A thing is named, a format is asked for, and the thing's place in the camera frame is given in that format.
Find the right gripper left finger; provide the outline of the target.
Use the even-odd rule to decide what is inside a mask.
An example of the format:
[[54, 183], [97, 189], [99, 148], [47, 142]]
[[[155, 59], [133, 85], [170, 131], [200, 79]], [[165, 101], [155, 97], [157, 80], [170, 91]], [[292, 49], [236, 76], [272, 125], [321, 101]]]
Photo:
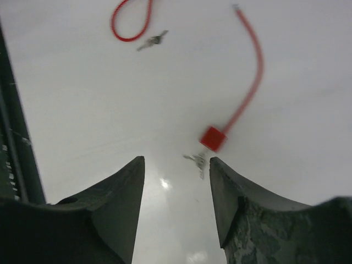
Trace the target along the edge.
[[145, 159], [55, 205], [1, 197], [1, 263], [131, 263]]

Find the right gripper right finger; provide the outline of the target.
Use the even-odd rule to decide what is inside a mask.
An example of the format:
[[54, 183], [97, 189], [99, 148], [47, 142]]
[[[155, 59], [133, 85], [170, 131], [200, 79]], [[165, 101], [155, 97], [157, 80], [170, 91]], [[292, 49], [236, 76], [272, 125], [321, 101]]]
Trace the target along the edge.
[[309, 206], [210, 160], [220, 247], [228, 263], [351, 263], [351, 198]]

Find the small silver key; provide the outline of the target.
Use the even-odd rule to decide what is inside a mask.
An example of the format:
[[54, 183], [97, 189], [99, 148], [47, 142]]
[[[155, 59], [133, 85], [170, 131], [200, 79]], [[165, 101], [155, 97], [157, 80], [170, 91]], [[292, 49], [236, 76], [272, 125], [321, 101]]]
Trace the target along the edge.
[[140, 47], [137, 48], [137, 51], [139, 52], [145, 48], [161, 44], [167, 33], [168, 30], [163, 30], [159, 35], [148, 38]]

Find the small red cable padlock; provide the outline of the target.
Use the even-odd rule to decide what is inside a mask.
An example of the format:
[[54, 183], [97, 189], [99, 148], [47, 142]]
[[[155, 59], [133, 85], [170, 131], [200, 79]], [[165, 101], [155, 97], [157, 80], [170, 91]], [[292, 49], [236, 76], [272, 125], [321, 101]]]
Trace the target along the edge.
[[112, 35], [122, 42], [138, 40], [149, 28], [153, 1], [121, 1], [109, 19]]

